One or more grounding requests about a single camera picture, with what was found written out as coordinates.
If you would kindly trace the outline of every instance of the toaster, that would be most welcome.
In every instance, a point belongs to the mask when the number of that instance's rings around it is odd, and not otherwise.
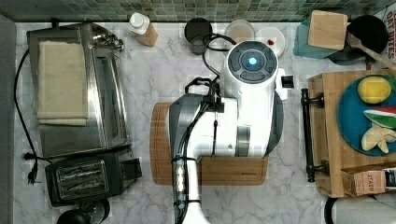
[[[121,195],[142,177],[139,159],[130,146],[46,166],[49,199],[54,207],[100,201]]]

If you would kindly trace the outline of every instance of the watermelon slice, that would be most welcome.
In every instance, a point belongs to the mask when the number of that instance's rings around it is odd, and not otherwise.
[[[387,105],[376,109],[364,110],[364,115],[375,124],[389,129],[396,129],[396,106]]]

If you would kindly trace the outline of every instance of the power cord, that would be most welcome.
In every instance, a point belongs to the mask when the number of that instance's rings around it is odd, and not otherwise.
[[[23,116],[22,116],[22,113],[21,113],[21,110],[20,110],[20,106],[18,104],[18,99],[17,99],[18,80],[19,80],[19,77],[20,77],[20,73],[21,73],[21,69],[22,69],[22,66],[23,66],[23,62],[25,61],[25,59],[26,59],[28,54],[29,54],[29,49],[27,49],[24,52],[24,54],[23,54],[23,56],[21,58],[20,64],[18,65],[17,75],[15,76],[15,83],[14,83],[14,102],[15,102],[15,106],[17,107],[18,115],[20,117],[23,130],[24,130],[24,132],[26,134],[26,137],[27,137],[27,140],[29,142],[30,149],[32,149],[32,152],[33,152],[33,154],[29,153],[29,152],[24,154],[23,158],[26,161],[35,160],[35,164],[33,165],[32,171],[27,176],[28,183],[31,184],[31,185],[34,185],[35,183],[39,183],[39,182],[35,181],[37,179],[38,160],[48,161],[49,163],[52,163],[52,162],[47,160],[47,159],[44,159],[44,158],[41,158],[41,157],[37,157],[37,153],[35,151],[35,146],[33,145],[33,142],[32,142],[32,139],[30,137],[30,134],[27,131],[26,124],[25,124],[25,122],[23,120]]]
[[[223,38],[223,39],[229,41],[230,43],[232,43],[233,45],[235,45],[236,42],[235,42],[232,38],[228,37],[227,35],[211,34],[211,35],[209,35],[209,36],[210,36],[210,38],[209,38],[209,40],[206,42],[206,44],[205,44],[205,46],[204,46],[204,51],[203,51],[203,54],[202,54],[202,59],[203,59],[203,61],[204,61],[204,64],[206,65],[206,67],[207,67],[210,71],[212,71],[212,72],[217,76],[217,77],[215,78],[215,80],[217,80],[217,79],[219,78],[219,76],[220,76],[220,72],[219,72],[218,70],[216,70],[214,67],[210,66],[210,65],[207,63],[207,61],[206,61],[206,56],[205,56],[206,50],[207,50],[207,49],[212,49],[212,50],[215,50],[215,51],[228,51],[228,50],[227,50],[227,49],[213,49],[213,48],[209,47],[209,44],[210,44],[213,40],[218,39],[218,38]]]
[[[180,211],[178,213],[178,216],[177,216],[176,224],[181,224],[183,222],[184,218],[187,215],[189,203],[190,202],[196,202],[196,201],[190,201],[189,200],[189,171],[188,171],[188,167],[187,167],[187,160],[188,160],[188,158],[187,158],[187,147],[188,147],[188,144],[189,144],[189,140],[190,140],[190,137],[191,137],[192,130],[193,130],[195,124],[200,119],[200,117],[209,108],[210,109],[214,109],[217,112],[217,110],[219,109],[219,105],[221,104],[221,98],[220,98],[220,92],[219,92],[219,75],[220,75],[220,72],[217,71],[212,66],[210,66],[207,63],[206,57],[205,57],[205,53],[206,53],[207,49],[212,49],[214,51],[228,51],[228,49],[214,49],[214,48],[209,46],[209,44],[213,40],[218,39],[218,38],[223,38],[223,39],[231,42],[233,45],[236,44],[236,42],[234,40],[232,40],[230,37],[228,37],[226,35],[219,35],[219,34],[211,34],[211,35],[209,35],[209,40],[205,43],[205,46],[204,46],[203,61],[204,61],[204,64],[206,65],[206,67],[210,71],[212,71],[214,74],[216,74],[217,77],[215,79],[213,79],[213,80],[211,80],[210,78],[197,77],[185,87],[185,92],[186,93],[189,92],[189,88],[192,85],[205,85],[205,86],[209,87],[209,91],[208,91],[207,95],[204,96],[203,101],[201,102],[201,107],[200,107],[197,115],[195,116],[193,121],[190,123],[190,125],[187,128],[186,132],[183,133],[183,136],[181,137],[180,143],[178,145],[177,155],[183,155],[183,161],[184,161],[184,164],[185,164],[184,165],[184,169],[185,169],[185,176],[184,176],[185,181],[184,182],[186,183],[186,206],[183,209],[180,209]]]

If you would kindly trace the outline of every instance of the blue plate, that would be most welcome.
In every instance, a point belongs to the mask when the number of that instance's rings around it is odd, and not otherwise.
[[[382,75],[371,77],[383,77],[385,79],[389,79],[387,76]],[[383,156],[386,153],[382,152],[379,147],[375,147],[369,151],[364,151],[363,148],[361,148],[361,139],[363,138],[363,135],[372,127],[372,122],[364,116],[363,111],[373,109],[381,105],[396,105],[396,93],[391,91],[390,97],[381,104],[367,105],[358,94],[358,85],[362,79],[364,79],[364,77],[350,84],[341,96],[337,110],[338,127],[346,141],[359,152],[369,156]],[[388,148],[389,153],[396,152],[396,142],[388,143]]]

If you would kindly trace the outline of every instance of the appliance handle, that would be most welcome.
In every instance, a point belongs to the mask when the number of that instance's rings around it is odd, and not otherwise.
[[[318,108],[323,108],[324,96],[321,92],[318,94],[317,97],[310,99],[308,89],[302,89],[301,94],[301,105],[303,106],[306,172],[308,178],[307,180],[308,182],[313,183],[315,182],[315,172],[322,172],[325,175],[330,175],[330,167],[327,161],[321,161],[319,166],[316,166],[314,164],[314,152],[312,149],[310,104],[315,104]]]

